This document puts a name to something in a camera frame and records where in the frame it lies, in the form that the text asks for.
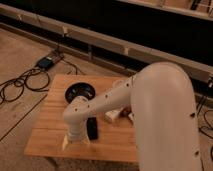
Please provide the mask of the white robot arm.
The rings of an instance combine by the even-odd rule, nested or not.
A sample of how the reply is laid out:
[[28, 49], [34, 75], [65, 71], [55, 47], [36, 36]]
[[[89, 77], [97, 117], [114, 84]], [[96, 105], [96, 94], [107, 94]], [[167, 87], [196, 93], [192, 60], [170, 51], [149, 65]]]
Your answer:
[[143, 68], [118, 86], [63, 112], [68, 137], [86, 137], [86, 120], [129, 106], [134, 114], [140, 171], [202, 171], [195, 93], [187, 73], [171, 62]]

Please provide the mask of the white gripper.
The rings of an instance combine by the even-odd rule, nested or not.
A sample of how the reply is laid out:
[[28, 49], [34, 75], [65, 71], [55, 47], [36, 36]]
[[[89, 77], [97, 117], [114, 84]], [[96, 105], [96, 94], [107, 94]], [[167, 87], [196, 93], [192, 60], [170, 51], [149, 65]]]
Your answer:
[[62, 150], [64, 151], [71, 142], [88, 141], [86, 122], [71, 124], [68, 128], [67, 135], [64, 136]]

